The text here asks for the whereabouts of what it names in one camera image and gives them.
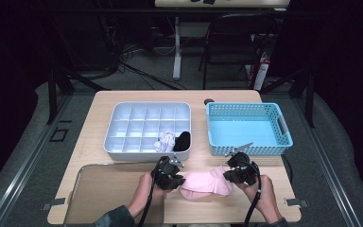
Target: table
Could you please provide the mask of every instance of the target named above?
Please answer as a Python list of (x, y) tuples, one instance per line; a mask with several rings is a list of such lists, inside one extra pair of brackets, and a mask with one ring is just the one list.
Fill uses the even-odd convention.
[[(78, 171), (89, 164), (113, 163), (103, 148), (106, 131), (116, 103), (123, 101), (183, 101), (191, 107), (192, 146), (190, 157), (183, 161), (185, 168), (180, 172), (202, 172), (216, 166), (225, 166), (224, 157), (210, 154), (204, 100), (231, 102), (261, 102), (261, 97), (253, 90), (231, 91), (102, 91), (95, 95), (79, 135), (72, 157), (63, 175), (56, 199), (65, 198), (64, 204), (51, 207), (48, 222), (63, 224), (68, 208), (69, 195), (74, 188)], [(281, 213), (288, 221), (298, 221), (300, 210), (288, 206), (285, 199), (294, 199), (281, 156), (257, 156), (251, 159), (260, 167), (262, 174), (273, 180), (276, 198)], [(179, 190), (169, 193), (164, 200), (164, 223), (237, 223), (244, 222), (250, 207), (241, 190), (235, 189), (227, 198), (212, 201), (187, 201)], [(251, 221), (263, 222), (255, 210)]]
[[(266, 9), (285, 9), (290, 0), (216, 0), (213, 5), (204, 4), (203, 1), (191, 2), (190, 0), (155, 0), (157, 8), (266, 8)], [(173, 79), (181, 78), (182, 51), (180, 49), (180, 27), (179, 17), (175, 18), (175, 63), (173, 66)]]

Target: hand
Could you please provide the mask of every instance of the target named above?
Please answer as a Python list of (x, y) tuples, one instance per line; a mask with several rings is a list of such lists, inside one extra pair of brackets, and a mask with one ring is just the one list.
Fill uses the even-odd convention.
[[(128, 205), (128, 209), (133, 218), (136, 218), (146, 206), (147, 198), (151, 190), (152, 177), (149, 172), (144, 173), (140, 177), (140, 182), (138, 183), (137, 189), (134, 192), (134, 196)], [(172, 190), (162, 190), (157, 185), (154, 186), (152, 192), (151, 205), (158, 203), (160, 199)]]
[[(236, 183), (238, 188), (244, 191), (249, 200), (252, 202), (258, 190), (258, 181), (249, 186), (245, 183)], [(255, 208), (264, 216), (268, 224), (278, 221), (282, 218), (276, 204), (275, 191), (273, 190), (272, 179), (267, 175), (261, 175), (261, 199), (258, 201)]]

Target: person's left hand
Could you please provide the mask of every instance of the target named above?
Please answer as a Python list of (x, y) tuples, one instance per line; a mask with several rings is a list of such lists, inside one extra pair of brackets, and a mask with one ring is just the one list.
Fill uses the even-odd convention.
[[(133, 218), (136, 218), (146, 206), (147, 198), (149, 196), (149, 191), (151, 190), (152, 177), (149, 172), (144, 173), (140, 177), (140, 182), (138, 183), (137, 189), (134, 192), (134, 196), (128, 205), (128, 209)], [(171, 192), (172, 190), (162, 190), (158, 185), (154, 186), (152, 192), (151, 205), (158, 203), (164, 195)]]

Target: compartment organizer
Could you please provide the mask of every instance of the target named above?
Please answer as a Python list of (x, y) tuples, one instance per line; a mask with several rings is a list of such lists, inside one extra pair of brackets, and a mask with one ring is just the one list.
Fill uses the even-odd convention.
[(187, 159), (190, 148), (156, 150), (154, 143), (167, 131), (173, 131), (176, 139), (184, 131), (191, 136), (191, 109), (187, 103), (121, 102), (113, 109), (104, 149), (119, 161), (158, 161), (164, 155), (176, 155), (181, 161)]
[(213, 155), (242, 150), (249, 155), (278, 155), (293, 145), (276, 103), (210, 102), (206, 106), (208, 137)]

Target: pink cloth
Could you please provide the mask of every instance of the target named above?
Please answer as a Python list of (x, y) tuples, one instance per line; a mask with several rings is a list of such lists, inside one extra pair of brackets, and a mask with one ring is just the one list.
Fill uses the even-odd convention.
[(225, 169), (215, 167), (209, 172), (192, 172), (184, 176), (185, 182), (180, 186), (181, 195), (188, 200), (196, 200), (217, 194), (225, 197), (231, 194), (233, 183), (223, 177)]

